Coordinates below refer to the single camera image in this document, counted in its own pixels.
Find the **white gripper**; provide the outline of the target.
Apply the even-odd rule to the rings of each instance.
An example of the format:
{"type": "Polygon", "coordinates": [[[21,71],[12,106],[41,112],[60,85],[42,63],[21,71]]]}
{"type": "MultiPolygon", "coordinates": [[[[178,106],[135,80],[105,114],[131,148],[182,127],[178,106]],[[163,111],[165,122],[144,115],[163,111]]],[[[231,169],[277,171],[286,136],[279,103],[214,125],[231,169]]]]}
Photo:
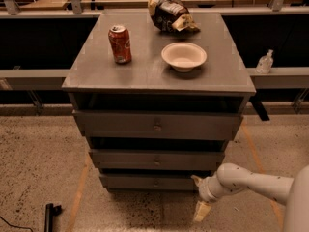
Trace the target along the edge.
{"type": "Polygon", "coordinates": [[[191,179],[199,187],[200,197],[205,201],[197,202],[193,216],[194,221],[201,222],[211,210],[211,205],[208,203],[218,201],[224,194],[224,188],[216,176],[202,179],[199,176],[192,175],[191,179]]]}

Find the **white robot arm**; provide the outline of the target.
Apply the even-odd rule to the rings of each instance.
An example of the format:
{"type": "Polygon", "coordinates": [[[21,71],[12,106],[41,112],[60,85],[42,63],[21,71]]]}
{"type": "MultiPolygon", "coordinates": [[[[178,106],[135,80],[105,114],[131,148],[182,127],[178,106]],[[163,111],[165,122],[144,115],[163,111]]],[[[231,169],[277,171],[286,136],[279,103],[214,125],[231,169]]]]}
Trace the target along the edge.
{"type": "Polygon", "coordinates": [[[201,197],[194,221],[202,221],[211,210],[211,204],[220,198],[249,189],[286,207],[283,232],[309,232],[309,166],[302,168],[294,178],[288,178],[223,163],[211,177],[192,175],[191,178],[201,197]]]}

